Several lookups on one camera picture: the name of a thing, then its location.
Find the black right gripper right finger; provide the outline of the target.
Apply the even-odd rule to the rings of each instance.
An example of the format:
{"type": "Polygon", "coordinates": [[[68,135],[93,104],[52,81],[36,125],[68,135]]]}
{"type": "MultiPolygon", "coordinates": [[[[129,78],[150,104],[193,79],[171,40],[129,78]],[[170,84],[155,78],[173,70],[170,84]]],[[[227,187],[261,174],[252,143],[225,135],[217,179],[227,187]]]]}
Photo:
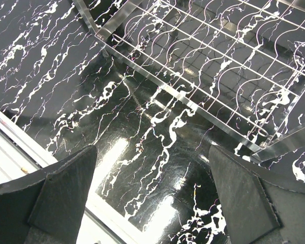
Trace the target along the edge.
{"type": "Polygon", "coordinates": [[[231,243],[305,243],[305,183],[217,145],[208,157],[231,243]]]}

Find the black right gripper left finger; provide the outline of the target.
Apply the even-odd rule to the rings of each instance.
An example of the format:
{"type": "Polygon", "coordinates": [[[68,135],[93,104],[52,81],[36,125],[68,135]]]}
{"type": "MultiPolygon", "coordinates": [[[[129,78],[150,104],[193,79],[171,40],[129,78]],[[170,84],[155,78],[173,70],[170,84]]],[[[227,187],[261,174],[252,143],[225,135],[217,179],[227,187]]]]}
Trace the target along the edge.
{"type": "Polygon", "coordinates": [[[90,145],[0,184],[0,243],[76,243],[96,161],[90,145]]]}

